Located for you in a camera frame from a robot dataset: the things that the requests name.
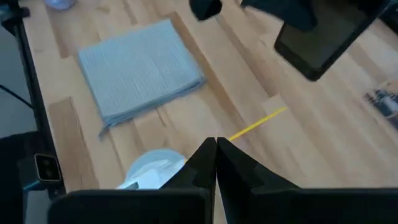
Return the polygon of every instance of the black tablet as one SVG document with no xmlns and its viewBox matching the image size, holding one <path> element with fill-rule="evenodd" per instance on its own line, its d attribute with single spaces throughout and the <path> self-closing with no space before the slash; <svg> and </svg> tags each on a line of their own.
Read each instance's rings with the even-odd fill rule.
<svg viewBox="0 0 398 224">
<path fill-rule="evenodd" d="M 311 81 L 318 80 L 391 0 L 314 0 L 314 29 L 283 25 L 275 49 Z"/>
</svg>

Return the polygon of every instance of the microfiber cloth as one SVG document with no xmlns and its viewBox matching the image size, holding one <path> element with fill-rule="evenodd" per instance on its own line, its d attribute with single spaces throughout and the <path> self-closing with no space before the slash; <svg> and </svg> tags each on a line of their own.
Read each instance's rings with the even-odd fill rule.
<svg viewBox="0 0 398 224">
<path fill-rule="evenodd" d="M 104 129 L 202 86 L 199 64 L 170 20 L 79 51 Z"/>
</svg>

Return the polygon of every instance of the black cable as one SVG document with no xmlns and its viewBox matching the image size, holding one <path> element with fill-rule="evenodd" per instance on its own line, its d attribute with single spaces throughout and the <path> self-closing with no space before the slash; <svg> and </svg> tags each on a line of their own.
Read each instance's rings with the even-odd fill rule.
<svg viewBox="0 0 398 224">
<path fill-rule="evenodd" d="M 0 85 L 0 89 L 8 92 L 10 95 L 12 95 L 13 97 L 17 98 L 19 101 L 23 102 L 26 106 L 28 106 L 31 109 L 33 109 L 32 105 L 30 103 L 26 102 L 26 100 L 22 99 L 20 96 L 15 94 L 13 91 L 11 91 L 8 88 L 6 88 L 4 85 Z"/>
</svg>

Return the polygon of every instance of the tablet screen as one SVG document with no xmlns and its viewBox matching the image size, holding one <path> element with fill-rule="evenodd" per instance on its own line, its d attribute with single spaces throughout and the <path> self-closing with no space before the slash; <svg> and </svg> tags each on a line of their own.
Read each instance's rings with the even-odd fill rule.
<svg viewBox="0 0 398 224">
<path fill-rule="evenodd" d="M 370 23 L 369 20 L 382 11 L 386 1 L 314 0 L 312 4 L 317 19 L 315 28 L 302 32 L 286 24 L 279 41 L 308 66 L 318 70 L 355 30 Z"/>
</svg>

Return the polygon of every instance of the floor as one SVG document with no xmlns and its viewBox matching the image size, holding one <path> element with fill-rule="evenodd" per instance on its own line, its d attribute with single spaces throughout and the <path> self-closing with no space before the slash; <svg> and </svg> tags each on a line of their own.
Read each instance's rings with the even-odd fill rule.
<svg viewBox="0 0 398 224">
<path fill-rule="evenodd" d="M 3 27 L 0 43 L 0 84 L 30 102 L 17 42 Z M 0 107 L 0 138 L 37 130 L 32 109 L 4 90 L 0 90 Z"/>
</svg>

